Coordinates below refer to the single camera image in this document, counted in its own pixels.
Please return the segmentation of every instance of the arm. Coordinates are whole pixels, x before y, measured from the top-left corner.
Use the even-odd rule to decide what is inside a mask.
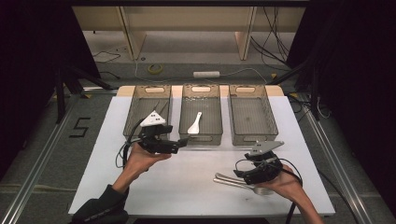
[[[139,144],[134,144],[131,155],[112,188],[119,193],[124,193],[131,183],[142,173],[146,172],[155,162],[169,159],[171,156],[171,154],[151,154]]]
[[[125,223],[128,214],[124,211],[128,188],[142,173],[157,161],[169,159],[170,154],[151,154],[134,144],[128,161],[114,184],[108,185],[99,199],[89,199],[73,215],[72,223]]]
[[[287,165],[283,165],[283,169],[292,172]],[[280,172],[276,179],[256,186],[271,189],[282,197],[296,203],[307,224],[324,223],[303,187],[294,176]]]

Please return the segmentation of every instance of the black sleeve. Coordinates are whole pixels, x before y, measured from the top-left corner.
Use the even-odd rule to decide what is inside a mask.
[[[129,190],[119,193],[107,185],[99,199],[89,199],[72,217],[72,224],[77,223],[112,223],[121,224],[128,221],[128,213],[124,210]]]

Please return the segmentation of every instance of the plastic tray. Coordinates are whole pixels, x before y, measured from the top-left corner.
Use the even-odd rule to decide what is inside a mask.
[[[273,141],[278,134],[263,85],[230,85],[231,129],[234,146]]]
[[[136,86],[134,88],[134,96],[132,98],[131,106],[128,112],[128,118],[125,123],[123,135],[128,137],[131,134],[132,128],[136,123],[145,119],[155,107],[155,111],[160,114],[163,119],[166,119],[166,124],[170,123],[171,113],[171,90],[170,85],[164,86]],[[137,137],[142,128],[140,125],[134,131],[133,137]],[[162,139],[167,139],[165,134],[161,136]]]
[[[188,134],[187,130],[195,122],[198,112],[202,112],[200,132]],[[219,85],[183,85],[178,131],[180,138],[190,138],[189,145],[220,145],[223,130]]]

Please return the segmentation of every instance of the printed number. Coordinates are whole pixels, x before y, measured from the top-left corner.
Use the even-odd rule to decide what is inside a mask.
[[[91,118],[78,118],[78,120],[77,120],[77,122],[76,122],[76,124],[75,124],[74,130],[84,130],[84,133],[82,133],[82,134],[80,134],[80,135],[73,135],[73,134],[72,134],[72,135],[69,135],[70,138],[85,137],[85,133],[87,132],[88,127],[78,127],[78,123],[79,123],[79,121],[82,120],[82,119],[91,119]]]

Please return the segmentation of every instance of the white spatula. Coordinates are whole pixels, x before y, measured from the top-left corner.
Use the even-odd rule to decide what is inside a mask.
[[[202,112],[198,112],[195,122],[187,130],[188,134],[198,134],[199,133],[199,119],[201,118]]]

